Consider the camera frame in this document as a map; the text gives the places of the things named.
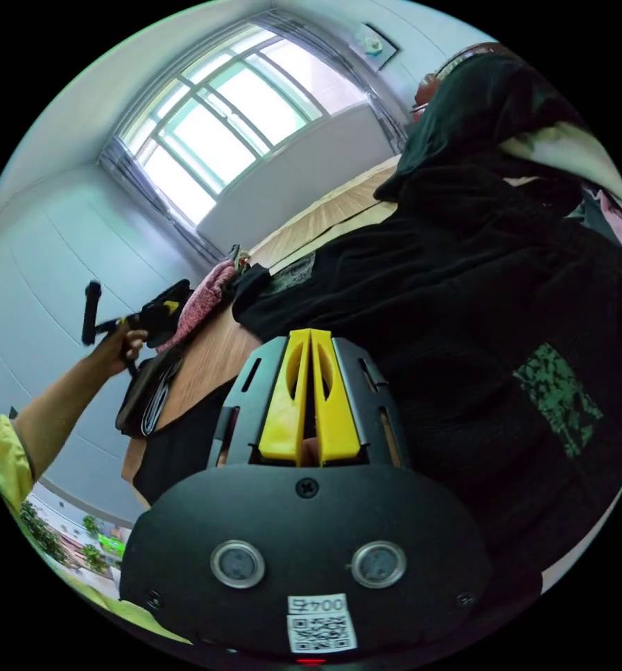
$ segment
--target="black handle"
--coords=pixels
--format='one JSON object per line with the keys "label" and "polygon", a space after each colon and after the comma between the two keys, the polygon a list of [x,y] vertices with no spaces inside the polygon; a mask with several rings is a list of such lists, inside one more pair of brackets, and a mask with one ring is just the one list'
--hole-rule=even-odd
{"label": "black handle", "polygon": [[96,309],[101,298],[101,285],[90,282],[85,290],[85,315],[82,318],[82,343],[93,345],[96,340]]}
{"label": "black handle", "polygon": [[[85,290],[85,314],[82,318],[82,343],[84,345],[93,345],[96,342],[96,337],[99,333],[107,333],[106,336],[111,336],[116,332],[117,326],[120,323],[119,319],[111,319],[102,324],[96,323],[96,310],[99,306],[99,299],[101,298],[101,284],[93,280],[87,285]],[[125,319],[136,321],[137,315],[129,315]],[[132,377],[136,377],[138,370],[136,364],[127,358],[127,346],[125,345],[120,353],[122,362],[127,366],[127,370]]]}

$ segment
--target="pink cloth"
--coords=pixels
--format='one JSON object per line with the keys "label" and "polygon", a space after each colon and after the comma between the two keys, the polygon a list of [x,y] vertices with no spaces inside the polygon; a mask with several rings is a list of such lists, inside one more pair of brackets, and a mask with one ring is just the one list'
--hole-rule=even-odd
{"label": "pink cloth", "polygon": [[600,209],[605,216],[607,223],[612,227],[614,235],[618,238],[622,247],[622,211],[621,209],[609,200],[609,197],[604,191],[599,191],[595,196],[595,200],[600,201]]}
{"label": "pink cloth", "polygon": [[234,261],[223,261],[206,275],[183,307],[174,336],[157,348],[157,353],[177,345],[192,332],[222,299],[222,287],[236,275]]}

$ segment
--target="yellow shirt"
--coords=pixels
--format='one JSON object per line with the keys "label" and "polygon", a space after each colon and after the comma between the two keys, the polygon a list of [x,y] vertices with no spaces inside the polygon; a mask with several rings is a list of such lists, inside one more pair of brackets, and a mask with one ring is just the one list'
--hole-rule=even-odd
{"label": "yellow shirt", "polygon": [[[29,459],[22,446],[17,433],[13,428],[8,417],[0,416],[0,494],[8,503],[8,506],[15,516],[16,521],[24,530],[24,525],[20,520],[20,506],[27,498],[31,488],[34,486],[34,479],[31,475]],[[112,612],[119,617],[136,624],[139,627],[148,629],[153,633],[166,636],[167,638],[190,643],[185,638],[162,628],[155,618],[143,608],[140,608],[128,601],[118,601],[98,592],[94,587],[83,584],[75,577],[55,571],[65,582],[70,584],[77,592],[90,599],[92,602],[100,605],[102,608]]]}

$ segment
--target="desk surface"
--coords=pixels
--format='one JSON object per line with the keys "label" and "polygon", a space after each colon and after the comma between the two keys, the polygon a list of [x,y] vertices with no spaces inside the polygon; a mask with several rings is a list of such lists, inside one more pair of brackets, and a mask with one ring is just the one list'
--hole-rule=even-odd
{"label": "desk surface", "polygon": [[[275,272],[291,263],[296,254],[309,253],[337,235],[386,219],[395,205],[378,203],[372,194],[394,173],[398,160],[399,156],[395,156],[359,175],[281,226],[251,251],[251,263]],[[180,417],[213,389],[238,375],[248,356],[260,344],[234,321],[231,309],[211,319],[185,353],[157,428]],[[122,477],[130,484],[144,452],[145,440],[130,440],[122,466]],[[134,491],[141,503],[149,507],[136,488]]]}

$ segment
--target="silver ring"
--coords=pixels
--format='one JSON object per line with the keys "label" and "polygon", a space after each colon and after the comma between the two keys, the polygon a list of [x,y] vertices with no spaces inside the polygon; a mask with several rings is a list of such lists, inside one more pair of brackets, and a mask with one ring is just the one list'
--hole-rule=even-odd
{"label": "silver ring", "polygon": [[[231,550],[244,552],[253,562],[253,572],[245,578],[228,576],[221,566],[221,560]],[[211,553],[211,570],[218,580],[235,589],[246,589],[257,585],[264,577],[264,557],[250,544],[244,540],[226,540],[218,545]]]}
{"label": "silver ring", "polygon": [[[392,571],[383,579],[375,579],[365,576],[361,566],[362,562],[371,553],[377,550],[385,550],[388,554],[392,555],[395,560]],[[385,587],[394,585],[404,575],[406,570],[407,557],[404,554],[404,551],[399,546],[387,540],[375,540],[363,545],[353,555],[351,561],[351,573],[353,574],[355,581],[363,587],[369,587],[370,589],[384,589]]]}

